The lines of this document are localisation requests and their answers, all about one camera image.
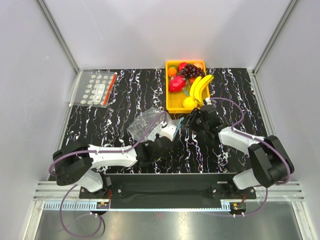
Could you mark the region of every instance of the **lemon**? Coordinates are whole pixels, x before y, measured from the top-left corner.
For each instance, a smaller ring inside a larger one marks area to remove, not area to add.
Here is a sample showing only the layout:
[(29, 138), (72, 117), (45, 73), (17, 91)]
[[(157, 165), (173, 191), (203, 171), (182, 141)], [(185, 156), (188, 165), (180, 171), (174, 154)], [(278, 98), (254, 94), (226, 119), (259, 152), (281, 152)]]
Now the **lemon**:
[(186, 109), (192, 109), (192, 108), (196, 108), (198, 106), (198, 103), (192, 96), (187, 96), (183, 100), (182, 105)]

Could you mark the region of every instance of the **white wall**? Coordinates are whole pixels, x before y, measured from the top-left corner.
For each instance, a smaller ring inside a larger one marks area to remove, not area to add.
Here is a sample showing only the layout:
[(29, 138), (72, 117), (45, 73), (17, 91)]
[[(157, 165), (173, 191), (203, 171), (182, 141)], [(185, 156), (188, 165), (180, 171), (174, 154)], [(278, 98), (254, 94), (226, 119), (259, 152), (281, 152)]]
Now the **white wall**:
[(18, 240), (48, 176), (75, 74), (34, 0), (1, 1), (0, 56), (0, 233)]
[(320, 236), (320, 1), (300, 1), (258, 72), (277, 136)]
[(45, 0), (81, 68), (253, 68), (290, 0)]

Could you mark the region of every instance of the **black tabletop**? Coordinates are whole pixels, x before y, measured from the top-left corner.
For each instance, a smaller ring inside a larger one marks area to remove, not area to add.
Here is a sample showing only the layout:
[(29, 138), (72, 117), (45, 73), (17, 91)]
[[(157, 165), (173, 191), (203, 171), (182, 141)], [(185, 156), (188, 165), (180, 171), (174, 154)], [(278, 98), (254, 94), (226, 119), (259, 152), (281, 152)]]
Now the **black tabletop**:
[[(107, 108), (74, 105), (68, 120), (63, 145), (76, 139), (104, 147), (132, 145), (128, 126), (143, 111), (154, 107), (166, 110), (166, 75), (164, 69), (117, 69), (118, 73)], [(207, 68), (213, 74), (209, 85), (212, 97), (231, 99), (245, 112), (238, 129), (266, 136), (249, 74), (245, 68)], [(226, 101), (217, 101), (220, 119), (229, 125), (240, 118), (239, 110)], [(181, 114), (172, 114), (174, 119)], [(101, 167), (103, 173), (221, 173), (250, 168), (242, 152), (212, 142), (205, 135), (181, 128), (174, 140), (170, 157), (159, 159), (148, 167)]]

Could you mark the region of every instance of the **bunch of bananas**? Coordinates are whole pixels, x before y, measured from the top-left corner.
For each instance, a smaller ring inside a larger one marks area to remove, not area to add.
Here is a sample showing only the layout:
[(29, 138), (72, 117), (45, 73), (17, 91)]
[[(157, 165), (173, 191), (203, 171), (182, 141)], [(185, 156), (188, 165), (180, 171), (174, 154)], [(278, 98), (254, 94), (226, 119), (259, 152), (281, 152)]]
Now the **bunch of bananas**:
[(206, 75), (204, 77), (198, 76), (194, 80), (190, 88), (189, 96), (194, 98), (200, 106), (204, 104), (204, 100), (202, 99), (202, 92), (208, 86), (208, 84), (211, 83), (213, 79), (214, 76), (212, 76), (211, 74)]

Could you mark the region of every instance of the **clear plastic bag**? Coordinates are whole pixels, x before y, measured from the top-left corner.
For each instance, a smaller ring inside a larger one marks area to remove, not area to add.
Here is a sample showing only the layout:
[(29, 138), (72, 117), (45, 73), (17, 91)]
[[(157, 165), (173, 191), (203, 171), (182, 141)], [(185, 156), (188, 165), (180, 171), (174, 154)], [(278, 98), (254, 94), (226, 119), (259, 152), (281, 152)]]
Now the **clear plastic bag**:
[[(139, 115), (128, 127), (128, 132), (131, 134), (135, 141), (138, 141), (150, 124), (155, 120), (155, 118), (162, 113), (163, 111), (154, 107), (149, 108), (148, 110), (144, 111), (141, 115)], [(158, 121), (155, 122), (151, 130), (148, 134), (144, 137), (143, 142), (145, 141), (154, 141), (156, 139), (156, 134), (159, 134), (162, 129), (162, 121), (165, 120), (165, 116), (163, 115), (160, 117)], [(174, 125), (179, 128), (180, 122), (183, 118), (178, 120), (172, 120), (168, 113), (166, 113), (166, 120), (168, 124)]]
[(117, 73), (102, 70), (84, 70), (78, 81), (74, 105), (106, 108)]

